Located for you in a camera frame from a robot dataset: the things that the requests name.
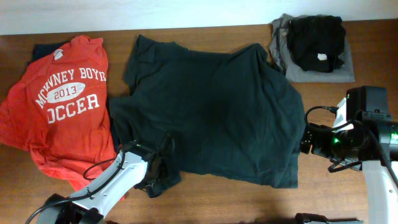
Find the folded gray clothing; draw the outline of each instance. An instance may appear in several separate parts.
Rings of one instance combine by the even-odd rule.
[[[344,65],[330,73],[304,71],[293,62],[290,51],[287,48],[286,39],[287,33],[289,32],[287,26],[289,21],[292,19],[295,18],[290,15],[283,14],[281,18],[272,21],[272,42],[269,46],[272,58],[275,63],[283,69],[286,78],[292,82],[354,82],[353,61],[347,39],[345,39],[344,52],[339,55],[339,58],[344,61]]]

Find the green light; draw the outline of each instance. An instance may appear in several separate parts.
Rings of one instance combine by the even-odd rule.
[[[391,134],[391,139],[392,140],[398,140],[398,134],[397,133],[392,133]]]

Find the clothing tag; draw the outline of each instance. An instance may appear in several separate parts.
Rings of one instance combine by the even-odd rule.
[[[319,60],[326,60],[326,59],[328,59],[328,56],[327,56],[326,54],[320,54],[320,53],[318,53],[318,59],[319,59]]]
[[[60,59],[60,58],[63,56],[62,52],[63,52],[62,49],[57,49],[57,50],[54,52],[54,59],[55,59],[55,60]]]

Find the red shirt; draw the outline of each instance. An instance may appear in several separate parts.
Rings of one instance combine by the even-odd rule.
[[[30,64],[0,106],[0,142],[29,151],[40,170],[75,190],[90,182],[82,176],[87,168],[116,156],[102,43],[81,35],[56,56]],[[94,168],[90,177],[109,165]]]

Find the wooden table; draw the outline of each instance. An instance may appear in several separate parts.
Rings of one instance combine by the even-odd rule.
[[[347,89],[374,85],[386,87],[389,109],[398,117],[398,20],[345,22],[351,46],[355,83],[293,83],[304,106],[336,105]],[[108,92],[127,94],[121,77],[139,34],[157,41],[176,41],[191,50],[234,52],[249,44],[268,48],[272,27],[237,26],[198,29],[125,30],[87,32],[104,38],[109,58]],[[78,33],[0,36],[0,101],[18,81],[31,59],[35,43],[70,40]],[[314,123],[332,125],[324,111],[311,115]],[[368,196],[362,173],[346,170],[329,174],[328,160],[301,154],[298,189],[273,189],[212,175],[182,173],[182,182],[158,198],[130,190],[106,217],[119,223],[237,223],[273,222],[298,212],[328,218],[368,219]],[[68,182],[41,173],[26,152],[0,144],[0,223],[23,223],[53,193],[72,193]]]

